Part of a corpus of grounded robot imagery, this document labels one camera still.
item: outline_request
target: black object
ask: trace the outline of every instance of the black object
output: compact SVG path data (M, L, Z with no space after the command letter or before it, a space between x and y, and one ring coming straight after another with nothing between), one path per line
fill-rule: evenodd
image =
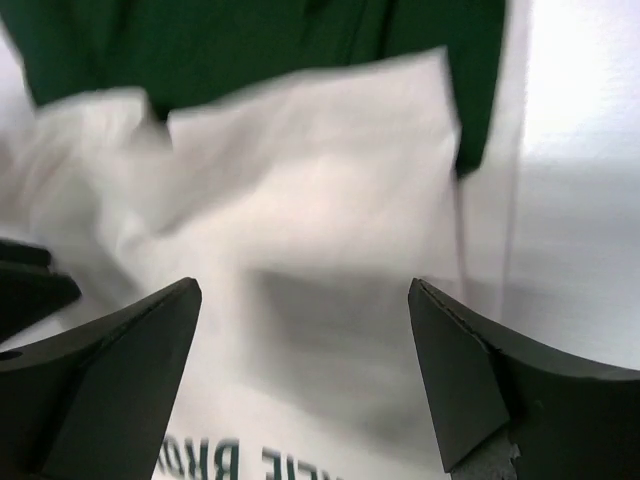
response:
M52 271L49 252L0 240L0 343L78 298L75 282Z
M9 247L14 262L0 265L3 309L14 291L28 299L33 285L64 284L58 305L73 296L67 277L41 280L42 251ZM196 281L184 279L107 317L0 352L0 479L151 478L200 302Z
M409 305L453 480L640 478L640 372L536 342L421 280Z

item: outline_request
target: crumpled white fabric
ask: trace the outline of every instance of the crumpled white fabric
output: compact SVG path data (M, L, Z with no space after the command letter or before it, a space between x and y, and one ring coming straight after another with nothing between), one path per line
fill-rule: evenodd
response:
M290 75L168 129L139 91L87 94L10 144L11 201L85 292L116 308L200 283L182 456L154 478L202 478L188 441L211 464L225 438L243 480L272 468L263 448L330 478L445 478L406 304L414 276L459 281L443 58Z

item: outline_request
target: green cloth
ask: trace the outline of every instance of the green cloth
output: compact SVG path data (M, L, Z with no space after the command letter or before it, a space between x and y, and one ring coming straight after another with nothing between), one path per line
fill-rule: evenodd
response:
M141 86L161 118L305 68L446 45L462 138L480 165L506 0L0 0L37 105Z

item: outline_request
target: white cloth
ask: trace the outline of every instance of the white cloth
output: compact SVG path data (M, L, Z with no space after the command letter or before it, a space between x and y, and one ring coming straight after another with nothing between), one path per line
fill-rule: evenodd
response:
M154 478L215 478L225 439L241 480L279 478L274 451L290 480L445 478L406 302L414 276L459 280L442 53L294 74L168 132L137 91L83 95L10 145L12 202L81 286L119 307L201 285Z

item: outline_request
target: dark green fabric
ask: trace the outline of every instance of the dark green fabric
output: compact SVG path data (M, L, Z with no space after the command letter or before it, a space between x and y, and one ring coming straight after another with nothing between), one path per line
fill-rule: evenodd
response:
M446 45L466 173L486 142L505 1L0 0L0 13L37 105L141 86L160 117L295 70Z

